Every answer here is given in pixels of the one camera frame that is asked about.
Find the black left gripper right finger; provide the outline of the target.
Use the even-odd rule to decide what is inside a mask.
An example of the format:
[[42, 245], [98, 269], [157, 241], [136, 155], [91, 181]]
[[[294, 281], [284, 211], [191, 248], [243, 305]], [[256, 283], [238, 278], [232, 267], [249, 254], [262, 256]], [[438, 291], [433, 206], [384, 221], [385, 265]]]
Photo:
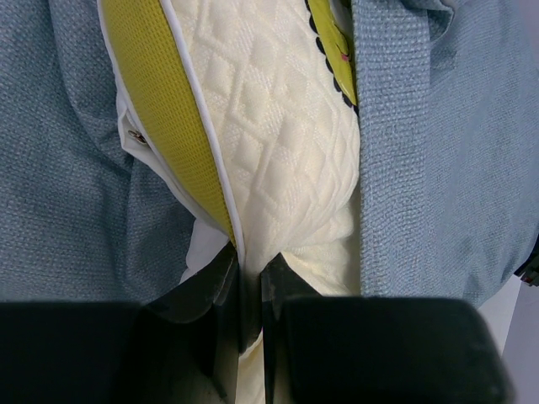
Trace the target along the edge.
[[268, 403], [512, 403], [488, 326], [462, 300], [323, 296], [282, 256], [261, 274]]

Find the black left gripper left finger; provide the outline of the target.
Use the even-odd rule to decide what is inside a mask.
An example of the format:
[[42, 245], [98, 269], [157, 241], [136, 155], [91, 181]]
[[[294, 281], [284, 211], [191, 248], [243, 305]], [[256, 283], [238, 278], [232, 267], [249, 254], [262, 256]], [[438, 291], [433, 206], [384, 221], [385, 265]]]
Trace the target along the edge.
[[1, 400], [232, 403], [238, 329], [238, 262], [232, 246], [145, 306], [4, 303]]

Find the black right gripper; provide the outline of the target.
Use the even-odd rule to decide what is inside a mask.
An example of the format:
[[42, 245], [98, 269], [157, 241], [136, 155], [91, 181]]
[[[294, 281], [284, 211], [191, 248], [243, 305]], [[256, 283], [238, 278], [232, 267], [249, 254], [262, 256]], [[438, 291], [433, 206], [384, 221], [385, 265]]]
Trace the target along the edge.
[[528, 259], [514, 272], [521, 282], [528, 286], [539, 284], [539, 238], [531, 251]]

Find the blue striped pillowcase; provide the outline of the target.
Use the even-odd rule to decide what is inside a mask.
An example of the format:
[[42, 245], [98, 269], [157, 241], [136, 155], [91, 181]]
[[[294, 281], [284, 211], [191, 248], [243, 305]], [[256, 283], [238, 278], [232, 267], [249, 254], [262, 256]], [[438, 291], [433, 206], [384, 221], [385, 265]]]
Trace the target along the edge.
[[[513, 1], [355, 1], [362, 284], [480, 305], [538, 235], [538, 71]], [[194, 217], [120, 146], [93, 1], [1, 4], [1, 298], [158, 298]]]

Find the cream yellow quilted pillow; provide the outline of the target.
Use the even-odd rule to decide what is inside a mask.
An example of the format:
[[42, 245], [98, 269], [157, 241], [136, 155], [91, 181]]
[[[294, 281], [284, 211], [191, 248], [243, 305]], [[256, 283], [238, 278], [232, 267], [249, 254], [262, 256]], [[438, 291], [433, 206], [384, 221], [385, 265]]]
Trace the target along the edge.
[[346, 1], [101, 1], [123, 149], [194, 215], [187, 276], [237, 250], [264, 401], [259, 281], [282, 255], [323, 295], [360, 291], [360, 129]]

